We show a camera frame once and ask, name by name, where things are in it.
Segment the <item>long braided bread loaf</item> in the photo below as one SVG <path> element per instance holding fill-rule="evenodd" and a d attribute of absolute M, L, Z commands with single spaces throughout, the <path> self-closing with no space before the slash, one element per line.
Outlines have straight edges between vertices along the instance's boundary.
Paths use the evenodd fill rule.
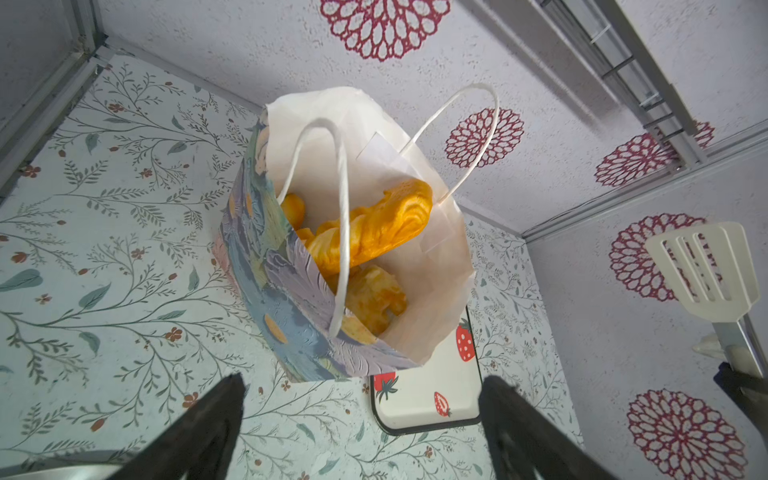
<path fill-rule="evenodd" d="M 433 207 L 432 188 L 408 179 L 383 193 L 373 206 L 350 212 L 350 262 L 356 267 L 378 258 L 417 237 L 426 228 Z M 341 268 L 340 221 L 328 221 L 315 232 L 297 231 L 320 272 L 337 275 Z"/>

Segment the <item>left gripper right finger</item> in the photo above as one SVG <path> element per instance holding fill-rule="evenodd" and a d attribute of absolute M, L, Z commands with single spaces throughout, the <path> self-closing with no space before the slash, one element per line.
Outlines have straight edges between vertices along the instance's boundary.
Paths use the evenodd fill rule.
<path fill-rule="evenodd" d="M 483 380 L 481 423 L 498 479 L 614 479 L 498 376 Z"/>

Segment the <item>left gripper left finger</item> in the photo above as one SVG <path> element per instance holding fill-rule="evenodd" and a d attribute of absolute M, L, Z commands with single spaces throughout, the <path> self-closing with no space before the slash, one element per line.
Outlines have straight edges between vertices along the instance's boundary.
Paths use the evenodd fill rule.
<path fill-rule="evenodd" d="M 113 479 L 224 479 L 244 414 L 240 374 L 223 378 Z"/>

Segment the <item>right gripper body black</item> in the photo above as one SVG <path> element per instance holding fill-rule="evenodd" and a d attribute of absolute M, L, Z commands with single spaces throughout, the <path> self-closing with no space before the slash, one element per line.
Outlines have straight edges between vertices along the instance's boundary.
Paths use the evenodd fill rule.
<path fill-rule="evenodd" d="M 713 377 L 718 387 L 747 417 L 767 443 L 767 379 L 734 370 L 722 362 Z"/>

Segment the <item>metal tongs with white tips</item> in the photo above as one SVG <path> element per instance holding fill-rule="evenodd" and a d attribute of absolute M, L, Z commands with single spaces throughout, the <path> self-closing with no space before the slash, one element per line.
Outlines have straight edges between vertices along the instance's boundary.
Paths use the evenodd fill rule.
<path fill-rule="evenodd" d="M 749 318 L 761 291 L 744 227 L 691 226 L 654 235 L 644 248 L 683 308 L 714 329 L 694 351 L 765 379 L 767 358 Z"/>

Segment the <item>flaky pastry bread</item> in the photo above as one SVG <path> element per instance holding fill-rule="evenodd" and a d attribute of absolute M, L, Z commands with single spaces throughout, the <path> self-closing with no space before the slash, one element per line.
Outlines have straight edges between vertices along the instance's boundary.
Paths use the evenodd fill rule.
<path fill-rule="evenodd" d="M 405 292 L 396 278 L 376 265 L 350 269 L 341 331 L 370 345 L 408 307 Z"/>

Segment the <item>floral paper bag white interior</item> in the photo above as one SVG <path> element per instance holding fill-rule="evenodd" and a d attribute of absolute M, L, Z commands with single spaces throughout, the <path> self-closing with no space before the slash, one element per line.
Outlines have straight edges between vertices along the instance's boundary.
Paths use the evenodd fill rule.
<path fill-rule="evenodd" d="M 259 117 L 224 209 L 214 254 L 269 347 L 296 381 L 366 377 L 424 364 L 457 326 L 475 272 L 464 217 L 448 186 L 406 133 L 352 87 L 294 93 Z M 370 345 L 341 331 L 350 262 L 350 212 L 408 179 L 430 185 L 420 235 L 358 265 L 393 275 L 408 307 Z M 323 275 L 286 219 L 289 193 L 305 202 L 302 228 L 340 221 L 341 268 Z"/>

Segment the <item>bread roll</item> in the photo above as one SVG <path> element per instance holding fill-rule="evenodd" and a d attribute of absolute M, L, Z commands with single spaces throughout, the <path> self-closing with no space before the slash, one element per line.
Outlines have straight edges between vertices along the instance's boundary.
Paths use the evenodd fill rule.
<path fill-rule="evenodd" d="M 281 208 L 292 228 L 300 230 L 306 215 L 304 200 L 297 194 L 289 193 L 282 201 Z"/>

